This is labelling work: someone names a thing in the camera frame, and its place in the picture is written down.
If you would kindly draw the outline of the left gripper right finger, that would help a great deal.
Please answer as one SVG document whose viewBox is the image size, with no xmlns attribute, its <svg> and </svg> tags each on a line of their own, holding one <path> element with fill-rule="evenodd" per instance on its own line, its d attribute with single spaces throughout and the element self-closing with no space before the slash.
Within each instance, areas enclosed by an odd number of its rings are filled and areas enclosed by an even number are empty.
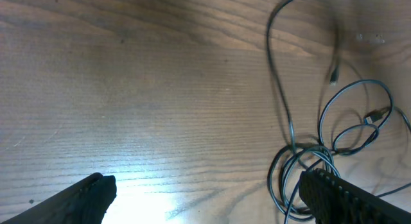
<svg viewBox="0 0 411 224">
<path fill-rule="evenodd" d="M 410 224 L 410 213 L 323 170 L 301 173 L 299 196 L 317 223 Z"/>
</svg>

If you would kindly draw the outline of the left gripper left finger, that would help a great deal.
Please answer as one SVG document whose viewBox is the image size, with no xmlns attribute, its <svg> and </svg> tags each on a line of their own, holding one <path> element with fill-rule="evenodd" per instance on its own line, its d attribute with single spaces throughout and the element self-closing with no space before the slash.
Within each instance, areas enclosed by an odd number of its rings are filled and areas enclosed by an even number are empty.
<svg viewBox="0 0 411 224">
<path fill-rule="evenodd" d="M 93 173 L 4 224 L 101 224 L 116 198 L 116 178 Z"/>
</svg>

